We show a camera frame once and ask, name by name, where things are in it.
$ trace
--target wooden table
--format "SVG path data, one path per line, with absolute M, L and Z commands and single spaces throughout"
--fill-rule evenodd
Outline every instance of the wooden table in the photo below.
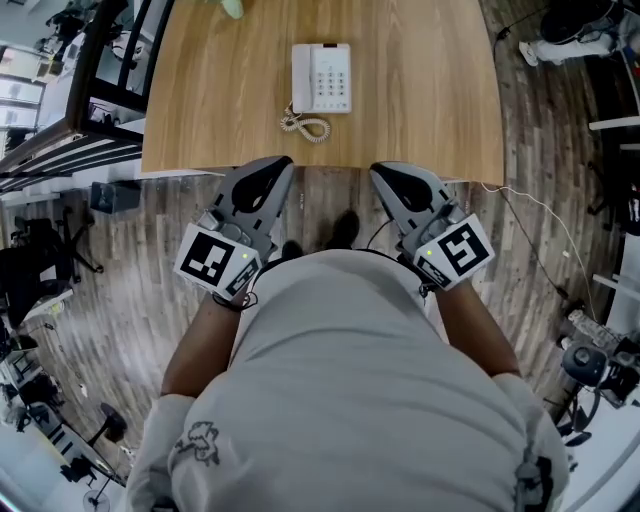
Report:
M 176 0 L 158 58 L 143 171 L 286 154 L 298 165 L 402 160 L 503 183 L 500 100 L 477 0 L 245 0 L 245 17 Z M 314 145 L 279 126 L 294 43 L 349 43 L 353 110 Z

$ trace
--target white t-shirt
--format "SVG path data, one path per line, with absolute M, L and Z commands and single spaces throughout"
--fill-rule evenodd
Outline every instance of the white t-shirt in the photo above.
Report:
M 438 338 L 419 284 L 354 251 L 261 276 L 228 371 L 155 402 L 127 510 L 550 510 L 568 479 L 551 419 Z

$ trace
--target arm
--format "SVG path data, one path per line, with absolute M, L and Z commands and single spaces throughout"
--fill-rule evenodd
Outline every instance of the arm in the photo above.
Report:
M 452 347 L 473 359 L 490 377 L 520 375 L 515 352 L 469 281 L 448 292 L 437 291 L 436 298 Z
M 240 293 L 236 300 L 244 299 Z M 164 374 L 161 395 L 197 398 L 229 365 L 240 313 L 222 307 L 207 296 L 180 340 Z

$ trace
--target white cable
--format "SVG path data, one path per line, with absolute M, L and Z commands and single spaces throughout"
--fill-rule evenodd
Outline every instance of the white cable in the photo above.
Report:
M 309 142 L 313 142 L 314 144 L 320 144 L 329 138 L 331 135 L 331 125 L 327 123 L 324 119 L 320 119 L 317 117 L 310 117 L 307 119 L 300 119 L 301 114 L 294 114 L 291 110 L 291 104 L 287 108 L 284 109 L 284 117 L 280 120 L 280 128 L 282 128 L 285 132 L 295 132 L 298 130 L 305 139 Z M 317 124 L 318 126 L 322 126 L 324 132 L 319 137 L 312 135 L 309 133 L 309 130 L 305 128 L 305 126 L 310 124 Z
M 591 308 L 591 314 L 593 315 L 593 319 L 597 321 L 597 319 L 596 319 L 596 311 L 595 311 L 595 309 L 593 307 L 593 298 L 591 297 L 591 286 L 590 286 L 589 278 L 587 277 L 587 271 L 584 268 L 584 264 L 582 263 L 582 259 L 580 258 L 580 253 L 578 252 L 578 247 L 576 247 L 576 244 L 573 241 L 573 238 L 571 238 L 571 233 L 569 233 L 569 230 L 567 229 L 567 226 L 562 221 L 562 219 L 558 215 L 556 215 L 556 213 L 551 208 L 549 208 L 546 204 L 544 204 L 542 201 L 538 201 L 535 197 L 533 197 L 530 194 L 527 194 L 525 192 L 517 192 L 517 191 L 515 191 L 515 190 L 513 190 L 512 188 L 509 188 L 509 187 L 498 187 L 498 188 L 496 188 L 494 190 L 490 190 L 490 189 L 488 189 L 486 187 L 486 185 L 484 183 L 480 183 L 480 185 L 482 185 L 482 188 L 484 188 L 487 192 L 491 192 L 492 194 L 495 193 L 495 192 L 500 192 L 501 190 L 508 190 L 509 192 L 513 192 L 517 196 L 528 197 L 534 203 L 537 203 L 540 206 L 543 206 L 551 215 L 553 215 L 558 220 L 558 222 L 560 222 L 560 225 L 564 228 L 565 233 L 567 233 L 567 238 L 569 238 L 569 242 L 571 242 L 571 246 L 573 247 L 573 252 L 575 253 L 576 258 L 578 258 L 578 263 L 580 264 L 580 268 L 582 270 L 582 275 L 584 276 L 584 282 L 587 285 L 587 295 L 589 296 L 589 307 Z

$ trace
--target metal railing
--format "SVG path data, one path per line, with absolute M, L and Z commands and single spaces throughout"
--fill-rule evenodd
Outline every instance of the metal railing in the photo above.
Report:
M 146 113 L 155 63 L 173 7 L 173 0 L 167 0 L 151 46 L 142 93 L 138 94 L 127 89 L 127 81 L 136 43 L 152 1 L 154 0 L 144 0 L 140 6 L 122 59 L 117 84 L 97 78 L 96 73 L 103 49 L 110 39 L 112 24 L 127 7 L 127 1 L 105 0 L 100 4 L 86 29 L 64 117 L 36 133 L 0 160 L 0 193 L 21 190 L 27 185 L 70 176 L 85 169 L 140 158 L 143 135 L 92 120 L 90 107 L 91 99 L 95 98 Z

